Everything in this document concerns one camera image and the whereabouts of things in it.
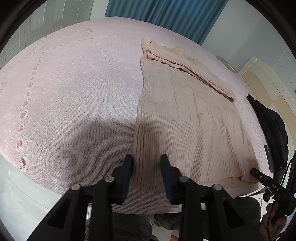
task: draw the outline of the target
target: pink bedspread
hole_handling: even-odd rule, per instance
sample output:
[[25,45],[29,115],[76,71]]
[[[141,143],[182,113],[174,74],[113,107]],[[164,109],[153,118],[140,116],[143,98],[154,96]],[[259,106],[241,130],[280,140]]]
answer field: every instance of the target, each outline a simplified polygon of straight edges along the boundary
[[[259,168],[269,174],[262,129],[241,77],[211,53],[167,29],[124,18],[102,18],[58,30],[17,54],[0,71],[0,153],[33,181],[63,194],[72,184],[94,184],[132,153],[142,93],[142,38],[182,46],[231,83],[235,105]],[[233,196],[258,185],[228,190]],[[179,210],[165,193],[130,187],[125,213]]]

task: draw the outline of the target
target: person's hand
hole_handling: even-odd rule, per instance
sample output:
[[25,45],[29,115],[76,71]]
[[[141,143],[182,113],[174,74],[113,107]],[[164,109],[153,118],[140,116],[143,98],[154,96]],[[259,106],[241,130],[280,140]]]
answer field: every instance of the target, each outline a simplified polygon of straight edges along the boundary
[[[266,241],[268,241],[267,220],[268,220],[268,216],[269,216],[270,211],[271,211],[271,207],[272,207],[272,203],[269,203],[266,206],[267,213],[263,215],[261,223],[258,226],[259,232],[261,233],[264,240],[266,240]],[[272,210],[272,213],[271,213],[271,216],[270,216],[270,219],[269,219],[269,234],[270,234],[271,240],[275,240],[278,237],[278,235],[281,233],[281,231],[283,230],[283,228],[285,227],[285,225],[287,223],[287,217],[286,216],[278,218],[278,220],[276,221],[276,224],[275,224],[275,225],[277,225],[277,229],[275,231],[273,231],[273,226],[271,224],[271,220],[272,220],[272,217],[274,216],[275,212],[276,212],[276,209],[274,208]]]

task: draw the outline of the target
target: jeans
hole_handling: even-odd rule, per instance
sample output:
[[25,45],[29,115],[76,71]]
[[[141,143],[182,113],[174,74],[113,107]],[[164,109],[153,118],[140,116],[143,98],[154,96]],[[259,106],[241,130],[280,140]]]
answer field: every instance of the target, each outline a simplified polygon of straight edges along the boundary
[[[258,227],[261,218],[259,202],[252,197],[237,197],[234,200],[249,216],[252,223]],[[112,220],[115,241],[158,241],[158,238],[152,235],[152,226],[147,215],[112,213]],[[181,213],[159,214],[157,215],[157,224],[168,230],[180,231]],[[86,221],[85,241],[88,241],[88,227],[89,219]]]

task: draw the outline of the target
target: floor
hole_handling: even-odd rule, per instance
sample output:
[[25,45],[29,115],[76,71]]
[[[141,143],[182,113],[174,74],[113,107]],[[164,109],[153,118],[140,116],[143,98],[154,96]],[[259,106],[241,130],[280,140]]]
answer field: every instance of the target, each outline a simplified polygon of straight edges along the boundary
[[[254,196],[266,213],[262,194]],[[0,155],[0,218],[16,241],[25,241],[59,200],[60,195],[36,184],[18,172]],[[160,241],[169,241],[172,231],[153,227]]]

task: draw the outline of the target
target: blue curtain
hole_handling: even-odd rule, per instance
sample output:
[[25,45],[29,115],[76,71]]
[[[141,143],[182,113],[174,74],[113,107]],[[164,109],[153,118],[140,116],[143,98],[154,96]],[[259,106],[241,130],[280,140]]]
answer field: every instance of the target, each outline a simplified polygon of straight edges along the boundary
[[105,17],[152,23],[201,45],[228,0],[110,0]]

